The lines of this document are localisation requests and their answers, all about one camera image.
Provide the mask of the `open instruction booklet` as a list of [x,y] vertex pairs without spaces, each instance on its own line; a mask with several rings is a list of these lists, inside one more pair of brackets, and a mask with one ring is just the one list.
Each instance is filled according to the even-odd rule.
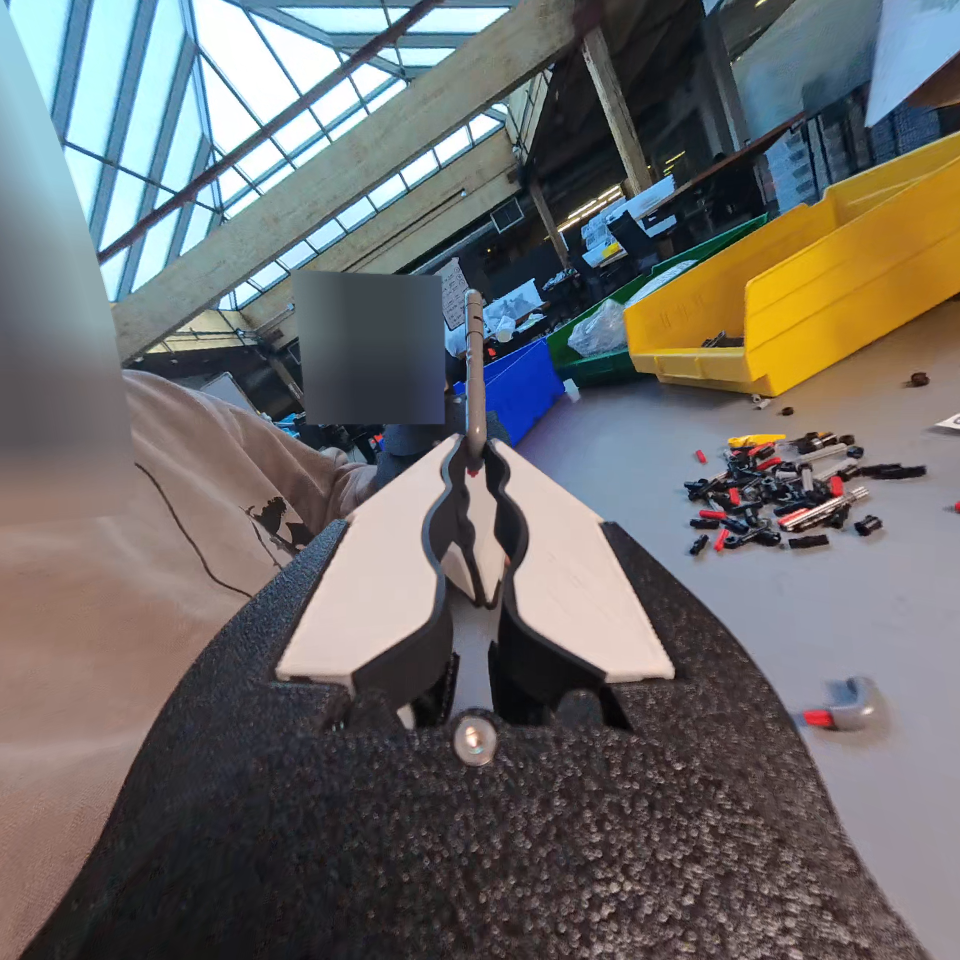
[[956,105],[958,53],[957,1],[883,1],[866,126],[876,126],[904,102]]

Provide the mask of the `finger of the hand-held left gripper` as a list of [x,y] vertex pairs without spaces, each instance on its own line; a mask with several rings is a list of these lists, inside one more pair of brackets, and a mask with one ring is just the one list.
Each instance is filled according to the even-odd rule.
[[508,558],[497,532],[498,500],[486,480],[468,481],[468,520],[474,531],[472,555],[479,576],[474,606],[493,609],[498,606]]
[[482,603],[482,580],[476,558],[474,522],[469,517],[470,494],[456,487],[439,508],[439,562],[446,578],[472,604]]

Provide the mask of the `grey desk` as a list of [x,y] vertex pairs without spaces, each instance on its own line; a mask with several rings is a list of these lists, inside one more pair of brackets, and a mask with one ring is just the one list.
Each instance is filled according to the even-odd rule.
[[[826,702],[829,681],[875,682],[881,732],[801,735],[852,844],[934,958],[958,958],[959,943],[959,451],[958,433],[935,427],[959,409],[958,326],[952,299],[763,410],[746,394],[651,376],[583,390],[518,446],[702,600],[793,713]],[[929,385],[906,387],[917,372]],[[788,405],[795,413],[778,415]],[[730,437],[812,430],[852,434],[871,462],[928,474],[869,483],[851,517],[879,516],[870,536],[690,558],[684,483],[718,471]]]

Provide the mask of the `clear plastic bag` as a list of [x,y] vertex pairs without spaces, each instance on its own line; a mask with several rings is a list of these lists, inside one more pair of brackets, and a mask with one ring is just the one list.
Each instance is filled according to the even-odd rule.
[[601,301],[590,316],[577,321],[567,345],[582,358],[625,350],[628,344],[624,319],[626,310],[666,287],[667,284],[698,265],[699,262],[694,259],[680,261],[654,278],[642,283],[623,302],[613,296],[607,297]]

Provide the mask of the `white paper poster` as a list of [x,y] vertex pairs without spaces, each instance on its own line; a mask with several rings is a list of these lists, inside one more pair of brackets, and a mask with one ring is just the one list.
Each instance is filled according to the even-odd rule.
[[448,330],[457,330],[466,322],[466,297],[471,289],[459,257],[452,257],[436,273],[440,280],[441,309]]

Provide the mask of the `pile of black red pins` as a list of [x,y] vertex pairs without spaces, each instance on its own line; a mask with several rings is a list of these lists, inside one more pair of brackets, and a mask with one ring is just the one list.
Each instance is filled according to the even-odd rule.
[[926,478],[922,463],[872,462],[855,435],[810,431],[773,446],[731,450],[713,474],[686,481],[695,537],[686,554],[747,547],[823,550],[831,532],[867,538],[882,531],[874,513],[853,514],[871,498],[870,482]]

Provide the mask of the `blue storage bin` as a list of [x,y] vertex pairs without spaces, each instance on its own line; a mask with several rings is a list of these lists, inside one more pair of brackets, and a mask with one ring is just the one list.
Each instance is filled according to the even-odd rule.
[[486,406],[486,439],[516,447],[564,394],[546,338],[538,338],[483,367],[466,366],[466,381],[454,385],[464,395],[468,412],[483,396]]

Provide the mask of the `person's left forearm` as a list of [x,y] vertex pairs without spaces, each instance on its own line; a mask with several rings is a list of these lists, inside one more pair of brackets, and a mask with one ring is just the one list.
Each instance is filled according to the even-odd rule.
[[328,523],[346,519],[378,491],[378,466],[350,460],[345,451],[318,451],[317,488]]

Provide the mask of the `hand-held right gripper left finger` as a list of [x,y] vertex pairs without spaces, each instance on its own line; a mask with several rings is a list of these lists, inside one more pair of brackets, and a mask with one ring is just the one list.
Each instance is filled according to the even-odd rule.
[[274,668],[285,683],[383,696],[417,727],[451,714],[448,574],[461,539],[461,438],[442,441],[354,510]]

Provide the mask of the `green storage bin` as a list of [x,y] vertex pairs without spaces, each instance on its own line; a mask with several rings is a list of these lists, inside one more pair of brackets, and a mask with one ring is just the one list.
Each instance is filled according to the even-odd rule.
[[654,265],[648,272],[632,279],[550,333],[546,338],[546,344],[560,380],[571,379],[579,388],[584,388],[612,385],[639,377],[640,374],[631,360],[625,338],[621,338],[622,342],[616,343],[614,349],[594,350],[588,355],[583,355],[572,347],[570,339],[576,338],[575,332],[582,325],[592,325],[595,317],[600,316],[604,319],[611,315],[614,312],[613,305],[625,309],[628,303],[637,298],[649,284],[666,285],[684,270],[715,257],[766,226],[768,220],[768,214],[761,214],[692,246],[684,253],[676,254]]

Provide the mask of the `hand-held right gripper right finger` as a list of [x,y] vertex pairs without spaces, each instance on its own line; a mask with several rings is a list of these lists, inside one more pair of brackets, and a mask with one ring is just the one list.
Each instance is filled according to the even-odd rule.
[[493,712],[542,725],[584,697],[601,722],[628,728],[615,688],[676,678],[676,668],[618,557],[619,527],[503,441],[484,451],[507,554],[487,653]]

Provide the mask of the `yellow storage bin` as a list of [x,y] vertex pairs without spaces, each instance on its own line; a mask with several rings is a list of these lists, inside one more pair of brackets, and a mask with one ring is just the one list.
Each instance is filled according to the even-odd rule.
[[[829,186],[629,307],[634,368],[777,397],[956,296],[959,134]],[[742,348],[702,349],[720,331]]]

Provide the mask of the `grey bent rod red caps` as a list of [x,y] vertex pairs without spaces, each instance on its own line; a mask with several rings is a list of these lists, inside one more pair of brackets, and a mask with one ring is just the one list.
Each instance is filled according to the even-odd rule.
[[468,289],[464,295],[466,326],[466,380],[465,380],[465,444],[466,470],[472,476],[483,467],[484,450],[488,438],[486,385],[484,379],[484,317],[483,298],[479,291]]
[[830,680],[821,705],[798,714],[802,726],[837,734],[858,734],[875,726],[881,695],[877,684],[865,676]]

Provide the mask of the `white whiteboard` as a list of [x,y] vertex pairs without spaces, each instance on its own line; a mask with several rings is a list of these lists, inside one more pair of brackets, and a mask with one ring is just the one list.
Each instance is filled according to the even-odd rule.
[[198,387],[197,390],[214,399],[229,403],[238,408],[260,416],[258,407],[251,401],[246,392],[240,387],[233,375],[222,372]]

